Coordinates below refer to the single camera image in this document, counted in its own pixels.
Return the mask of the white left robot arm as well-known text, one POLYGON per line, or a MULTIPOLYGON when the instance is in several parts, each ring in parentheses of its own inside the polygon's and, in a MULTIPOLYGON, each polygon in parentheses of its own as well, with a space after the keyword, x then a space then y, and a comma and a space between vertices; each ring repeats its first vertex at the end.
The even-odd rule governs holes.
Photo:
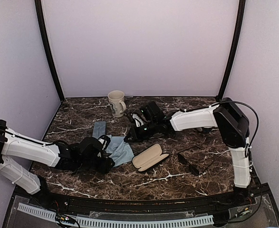
POLYGON ((109 138, 105 142, 93 137, 86 137, 81 142, 68 144, 65 141, 37 141, 15 132, 0 120, 0 175, 9 179, 12 184, 23 188, 34 195, 44 207, 51 207, 54 196, 49 193, 46 181, 30 173, 13 157, 21 157, 45 164, 63 171, 76 171, 80 168, 94 169, 107 174, 114 167, 112 158, 104 155, 109 138))

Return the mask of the light blue cleaning cloth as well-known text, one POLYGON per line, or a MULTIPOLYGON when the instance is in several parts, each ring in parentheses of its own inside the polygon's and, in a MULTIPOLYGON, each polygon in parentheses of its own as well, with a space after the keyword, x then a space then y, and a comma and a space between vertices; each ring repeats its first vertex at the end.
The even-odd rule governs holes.
POLYGON ((109 144, 106 147, 106 153, 108 154, 113 154, 116 150, 120 152, 126 145, 124 136, 107 135, 107 137, 109 138, 109 144))
POLYGON ((110 155, 110 158, 115 163, 114 167, 131 162, 133 157, 134 157, 134 153, 133 153, 133 150, 131 149, 131 147, 125 147, 123 149, 118 149, 110 155))

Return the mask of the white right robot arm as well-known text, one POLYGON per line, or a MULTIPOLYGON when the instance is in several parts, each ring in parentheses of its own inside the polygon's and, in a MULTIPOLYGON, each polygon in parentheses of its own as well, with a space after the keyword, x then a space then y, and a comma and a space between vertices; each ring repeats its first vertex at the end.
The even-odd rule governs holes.
POLYGON ((221 101, 194 109, 179 109, 165 115, 156 102, 152 101, 128 115, 132 126, 124 141, 138 143, 154 138, 155 135, 172 135, 187 129, 218 128, 223 143, 228 147, 234 170, 234 186, 238 189, 230 195, 230 202, 240 206, 248 198, 247 188, 251 181, 252 159, 250 121, 240 106, 251 106, 229 97, 221 101))

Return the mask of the black hard glasses case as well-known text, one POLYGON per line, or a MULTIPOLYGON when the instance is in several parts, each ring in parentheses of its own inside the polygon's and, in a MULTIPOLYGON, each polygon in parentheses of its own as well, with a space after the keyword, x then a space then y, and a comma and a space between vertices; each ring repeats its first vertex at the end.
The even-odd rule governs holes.
POLYGON ((170 154, 163 153, 160 144, 154 144, 132 159, 132 164, 138 172, 144 172, 167 159, 170 154))

